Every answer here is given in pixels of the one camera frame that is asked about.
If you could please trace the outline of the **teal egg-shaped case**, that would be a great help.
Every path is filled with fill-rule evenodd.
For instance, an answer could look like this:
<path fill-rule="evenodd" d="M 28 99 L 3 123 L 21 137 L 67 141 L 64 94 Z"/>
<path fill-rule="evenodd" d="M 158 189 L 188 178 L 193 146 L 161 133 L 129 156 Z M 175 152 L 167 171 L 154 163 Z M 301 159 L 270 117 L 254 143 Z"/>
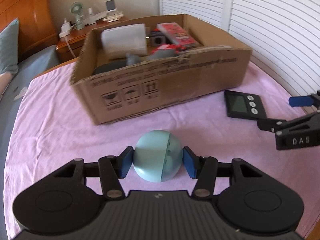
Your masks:
<path fill-rule="evenodd" d="M 183 150 L 180 140 L 172 133 L 154 130 L 137 142 L 133 165 L 140 178 L 160 183 L 172 179 L 180 169 Z"/>

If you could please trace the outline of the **black digital timer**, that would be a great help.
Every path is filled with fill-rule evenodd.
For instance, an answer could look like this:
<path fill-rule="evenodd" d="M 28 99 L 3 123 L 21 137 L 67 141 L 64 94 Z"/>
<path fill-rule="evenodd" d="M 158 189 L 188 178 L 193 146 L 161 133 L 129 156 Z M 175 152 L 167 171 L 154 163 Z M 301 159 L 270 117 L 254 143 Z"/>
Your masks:
<path fill-rule="evenodd" d="M 259 95 L 224 91 L 227 116 L 230 118 L 258 120 L 267 118 L 263 102 Z"/>

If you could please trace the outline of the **red fire truck toy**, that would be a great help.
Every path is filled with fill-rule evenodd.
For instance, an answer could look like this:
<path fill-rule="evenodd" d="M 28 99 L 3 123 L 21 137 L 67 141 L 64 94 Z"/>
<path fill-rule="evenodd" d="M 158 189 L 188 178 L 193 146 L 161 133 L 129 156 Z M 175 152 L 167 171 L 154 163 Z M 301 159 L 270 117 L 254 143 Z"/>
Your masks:
<path fill-rule="evenodd" d="M 182 45 L 175 45 L 175 44 L 162 44 L 159 47 L 157 47 L 156 49 L 151 51 L 151 54 L 154 54 L 158 51 L 165 51 L 165 50 L 174 50 L 175 53 L 180 53 L 182 51 L 185 51 L 186 48 Z"/>

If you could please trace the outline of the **white green medical bottle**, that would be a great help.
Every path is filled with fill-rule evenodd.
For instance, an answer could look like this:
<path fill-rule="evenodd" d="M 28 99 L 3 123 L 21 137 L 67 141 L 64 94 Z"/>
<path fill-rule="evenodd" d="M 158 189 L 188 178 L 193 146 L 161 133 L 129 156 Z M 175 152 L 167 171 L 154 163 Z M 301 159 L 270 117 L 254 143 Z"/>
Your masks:
<path fill-rule="evenodd" d="M 127 53 L 148 54 L 145 24 L 131 24 L 104 30 L 101 35 L 103 51 L 109 60 L 122 59 Z"/>

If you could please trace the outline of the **red label plastic card case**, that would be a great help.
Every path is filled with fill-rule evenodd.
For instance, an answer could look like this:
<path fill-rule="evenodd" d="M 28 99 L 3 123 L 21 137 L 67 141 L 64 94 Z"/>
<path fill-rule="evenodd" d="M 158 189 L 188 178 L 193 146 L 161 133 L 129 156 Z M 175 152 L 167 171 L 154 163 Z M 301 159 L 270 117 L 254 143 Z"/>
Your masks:
<path fill-rule="evenodd" d="M 176 22 L 159 23 L 157 24 L 157 29 L 163 33 L 174 45 L 184 47 L 185 49 L 191 49 L 200 46 L 199 42 L 190 36 Z"/>

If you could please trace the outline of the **pink bed sheet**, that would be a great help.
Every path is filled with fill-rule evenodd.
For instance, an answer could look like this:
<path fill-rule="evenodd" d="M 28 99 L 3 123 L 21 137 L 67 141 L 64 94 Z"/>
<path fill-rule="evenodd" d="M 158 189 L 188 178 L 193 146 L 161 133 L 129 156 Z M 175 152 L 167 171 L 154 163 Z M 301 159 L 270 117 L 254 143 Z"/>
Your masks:
<path fill-rule="evenodd" d="M 274 135 L 255 121 L 226 114 L 223 92 L 136 118 L 94 125 L 70 84 L 72 64 L 31 81 L 12 130 L 4 169 L 3 238 L 20 231 L 12 204 L 24 189 L 75 159 L 96 162 L 119 155 L 156 129 L 174 134 L 195 154 L 220 162 L 241 158 L 295 190 L 303 199 L 298 232 L 307 236 L 319 221 L 319 148 L 278 151 Z"/>

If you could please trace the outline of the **white louvered closet door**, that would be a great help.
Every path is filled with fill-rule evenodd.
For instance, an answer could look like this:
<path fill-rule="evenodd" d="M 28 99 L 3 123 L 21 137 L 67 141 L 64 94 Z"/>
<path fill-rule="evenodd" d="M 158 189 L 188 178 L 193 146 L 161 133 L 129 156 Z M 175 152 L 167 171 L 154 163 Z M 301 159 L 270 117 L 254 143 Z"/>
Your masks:
<path fill-rule="evenodd" d="M 319 89 L 319 0 L 159 0 L 159 7 L 229 32 L 290 94 Z"/>

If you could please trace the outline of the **cardboard box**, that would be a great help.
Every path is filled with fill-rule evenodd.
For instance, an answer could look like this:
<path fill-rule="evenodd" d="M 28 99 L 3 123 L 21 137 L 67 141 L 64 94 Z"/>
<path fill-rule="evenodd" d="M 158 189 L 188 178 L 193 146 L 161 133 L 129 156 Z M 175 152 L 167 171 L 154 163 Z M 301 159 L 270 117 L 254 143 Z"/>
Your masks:
<path fill-rule="evenodd" d="M 111 63 L 101 34 L 134 24 L 149 30 L 160 23 L 179 24 L 199 48 L 164 59 L 97 68 Z M 190 15 L 137 18 L 93 29 L 86 36 L 69 83 L 96 125 L 128 119 L 242 84 L 252 48 L 226 31 Z"/>

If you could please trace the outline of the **wooden nightstand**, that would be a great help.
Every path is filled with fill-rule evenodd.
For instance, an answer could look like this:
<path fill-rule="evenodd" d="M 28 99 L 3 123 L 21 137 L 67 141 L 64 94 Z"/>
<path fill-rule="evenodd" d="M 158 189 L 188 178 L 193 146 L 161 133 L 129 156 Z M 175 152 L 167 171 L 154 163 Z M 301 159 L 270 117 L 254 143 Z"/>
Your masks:
<path fill-rule="evenodd" d="M 82 46 L 84 45 L 87 34 L 96 28 L 113 25 L 128 20 L 126 16 L 121 17 L 114 22 L 99 21 L 96 24 L 85 26 L 84 29 L 73 29 L 69 35 L 60 38 L 56 45 L 56 54 L 61 63 L 72 60 L 79 56 Z"/>

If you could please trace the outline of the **white power adapter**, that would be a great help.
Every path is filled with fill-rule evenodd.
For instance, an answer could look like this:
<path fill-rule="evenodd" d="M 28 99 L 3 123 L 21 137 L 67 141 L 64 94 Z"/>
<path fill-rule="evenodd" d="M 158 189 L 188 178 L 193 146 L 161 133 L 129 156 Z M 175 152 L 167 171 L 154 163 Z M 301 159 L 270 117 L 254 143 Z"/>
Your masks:
<path fill-rule="evenodd" d="M 63 37 L 68 36 L 71 33 L 71 31 L 73 30 L 73 28 L 74 28 L 74 25 L 71 24 L 71 22 L 67 21 L 67 19 L 65 18 L 64 19 L 64 23 L 61 26 L 61 31 L 59 33 L 59 38 L 63 38 Z"/>

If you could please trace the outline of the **clear spray bottle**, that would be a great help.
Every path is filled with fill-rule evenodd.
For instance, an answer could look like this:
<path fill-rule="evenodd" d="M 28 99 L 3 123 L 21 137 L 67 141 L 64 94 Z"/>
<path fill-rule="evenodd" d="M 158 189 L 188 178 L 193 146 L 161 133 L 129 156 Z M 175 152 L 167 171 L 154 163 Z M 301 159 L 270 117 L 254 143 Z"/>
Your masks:
<path fill-rule="evenodd" d="M 92 24 L 96 23 L 95 14 L 93 13 L 93 9 L 92 8 L 88 9 L 87 22 L 88 22 L 88 25 L 92 25 Z"/>

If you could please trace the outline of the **green desk fan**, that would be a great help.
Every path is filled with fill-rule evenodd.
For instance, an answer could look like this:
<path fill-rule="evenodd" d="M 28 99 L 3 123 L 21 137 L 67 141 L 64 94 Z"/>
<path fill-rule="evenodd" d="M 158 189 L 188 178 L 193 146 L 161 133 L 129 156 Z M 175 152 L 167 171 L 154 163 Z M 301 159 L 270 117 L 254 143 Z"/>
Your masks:
<path fill-rule="evenodd" d="M 83 4 L 81 2 L 74 2 L 70 7 L 70 12 L 75 16 L 75 25 L 77 30 L 84 28 L 82 21 Z"/>

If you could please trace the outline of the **white smart display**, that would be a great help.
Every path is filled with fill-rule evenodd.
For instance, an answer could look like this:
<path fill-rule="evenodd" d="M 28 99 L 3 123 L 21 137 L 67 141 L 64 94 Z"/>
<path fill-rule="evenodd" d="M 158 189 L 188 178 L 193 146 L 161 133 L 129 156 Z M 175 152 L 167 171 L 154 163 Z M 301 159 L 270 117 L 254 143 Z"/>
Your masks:
<path fill-rule="evenodd" d="M 114 0 L 108 0 L 105 2 L 107 13 L 116 12 L 117 7 Z"/>

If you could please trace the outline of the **blue pillow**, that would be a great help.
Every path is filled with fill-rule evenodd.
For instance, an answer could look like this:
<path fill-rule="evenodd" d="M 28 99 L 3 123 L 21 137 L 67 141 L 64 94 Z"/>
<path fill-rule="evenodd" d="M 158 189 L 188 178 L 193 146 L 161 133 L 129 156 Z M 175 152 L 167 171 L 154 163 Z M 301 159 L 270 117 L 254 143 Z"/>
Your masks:
<path fill-rule="evenodd" d="M 16 18 L 1 31 L 1 74 L 10 72 L 11 74 L 15 75 L 18 72 L 19 24 L 20 22 Z"/>

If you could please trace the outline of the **wooden headboard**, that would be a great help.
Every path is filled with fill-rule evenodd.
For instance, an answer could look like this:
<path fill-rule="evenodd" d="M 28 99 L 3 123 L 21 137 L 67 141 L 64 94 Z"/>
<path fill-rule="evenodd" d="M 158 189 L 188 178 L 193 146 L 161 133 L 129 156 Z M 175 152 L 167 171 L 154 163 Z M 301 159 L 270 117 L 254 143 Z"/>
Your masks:
<path fill-rule="evenodd" d="M 14 19 L 18 19 L 18 60 L 58 42 L 49 0 L 1 0 L 1 30 Z"/>

